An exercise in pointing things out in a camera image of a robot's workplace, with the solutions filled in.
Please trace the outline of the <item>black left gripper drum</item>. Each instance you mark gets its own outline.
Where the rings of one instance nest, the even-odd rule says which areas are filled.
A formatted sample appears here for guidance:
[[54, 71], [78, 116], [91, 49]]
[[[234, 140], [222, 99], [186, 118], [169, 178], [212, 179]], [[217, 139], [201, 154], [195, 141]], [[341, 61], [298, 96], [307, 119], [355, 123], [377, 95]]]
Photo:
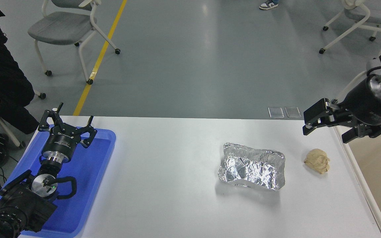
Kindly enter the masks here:
[[59, 128], [51, 128], [50, 135], [42, 149], [42, 155], [49, 156], [50, 152], [59, 152], [65, 156], [73, 156], [79, 142], [79, 135], [72, 135], [68, 130], [62, 131]]

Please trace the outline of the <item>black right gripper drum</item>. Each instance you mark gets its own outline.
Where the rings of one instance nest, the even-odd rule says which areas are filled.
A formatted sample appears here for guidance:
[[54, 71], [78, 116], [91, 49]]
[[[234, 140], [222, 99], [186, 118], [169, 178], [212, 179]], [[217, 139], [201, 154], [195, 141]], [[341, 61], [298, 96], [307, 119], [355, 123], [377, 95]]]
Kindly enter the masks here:
[[360, 122], [369, 125], [381, 124], [381, 97], [372, 89], [377, 77], [367, 77], [344, 99], [344, 108], [349, 110]]

